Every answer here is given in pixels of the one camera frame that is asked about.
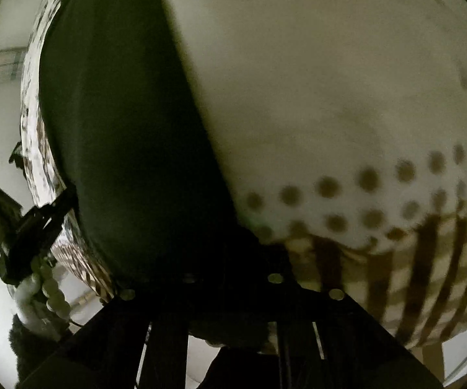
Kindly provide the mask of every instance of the dark green fabric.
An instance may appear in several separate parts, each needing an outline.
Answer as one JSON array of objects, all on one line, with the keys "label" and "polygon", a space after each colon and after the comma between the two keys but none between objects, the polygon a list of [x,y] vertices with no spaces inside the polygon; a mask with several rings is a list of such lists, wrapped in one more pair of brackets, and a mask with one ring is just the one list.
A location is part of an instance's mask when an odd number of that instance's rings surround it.
[{"label": "dark green fabric", "polygon": [[162,0],[63,0],[40,104],[92,249],[115,277],[180,279],[235,222]]}]

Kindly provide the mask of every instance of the black furry object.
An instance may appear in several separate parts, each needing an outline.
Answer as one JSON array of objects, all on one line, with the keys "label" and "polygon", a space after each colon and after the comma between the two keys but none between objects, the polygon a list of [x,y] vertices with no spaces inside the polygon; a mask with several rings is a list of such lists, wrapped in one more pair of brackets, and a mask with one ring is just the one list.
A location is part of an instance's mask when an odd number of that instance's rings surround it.
[{"label": "black furry object", "polygon": [[16,388],[71,335],[72,333],[68,331],[60,342],[45,339],[26,329],[19,320],[19,317],[14,315],[8,340],[12,351],[17,356],[17,375],[19,381]]}]

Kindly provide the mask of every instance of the clothing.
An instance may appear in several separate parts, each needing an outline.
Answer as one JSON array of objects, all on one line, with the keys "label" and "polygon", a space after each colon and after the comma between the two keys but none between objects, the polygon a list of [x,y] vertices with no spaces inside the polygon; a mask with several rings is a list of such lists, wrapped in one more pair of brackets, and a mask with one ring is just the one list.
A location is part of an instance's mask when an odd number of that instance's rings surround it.
[{"label": "clothing", "polygon": [[[157,0],[96,1],[66,0],[49,28],[41,110],[60,175],[82,183],[83,199],[87,192],[79,224],[114,274],[141,280],[162,270],[151,262],[158,256],[181,272],[199,258],[176,265],[184,257],[173,254],[192,246],[181,236],[191,229],[190,240],[198,241],[213,223],[217,237],[232,204],[261,243],[286,246],[303,287],[342,287],[405,345],[465,329],[463,0],[162,0],[163,7]],[[173,79],[161,82],[168,75]],[[187,124],[173,116],[168,89],[180,98],[177,109],[189,110]],[[28,106],[34,92],[27,90]],[[165,103],[171,110],[160,108]],[[190,113],[195,106],[200,118]],[[128,122],[124,109],[134,115]],[[171,137],[160,133],[164,119],[173,122],[165,129]],[[193,137],[184,127],[190,124]],[[102,146],[111,131],[120,145]],[[162,152],[174,149],[170,158],[154,156],[160,142]],[[26,152],[29,140],[23,146]],[[193,159],[206,174],[188,162],[194,149],[205,154]],[[149,165],[138,162],[146,154]],[[160,162],[168,159],[175,165]],[[170,211],[175,186],[189,183],[177,174],[173,181],[153,175],[160,165],[188,171],[206,191],[197,199],[183,191],[177,204],[185,210]],[[133,174],[119,173],[128,169]],[[104,190],[115,183],[123,195]],[[201,204],[207,211],[194,217]],[[92,211],[87,221],[84,211]],[[151,233],[147,223],[158,225]],[[201,259],[215,237],[203,244]],[[156,249],[146,254],[147,238]],[[163,244],[172,248],[163,253]]]}]

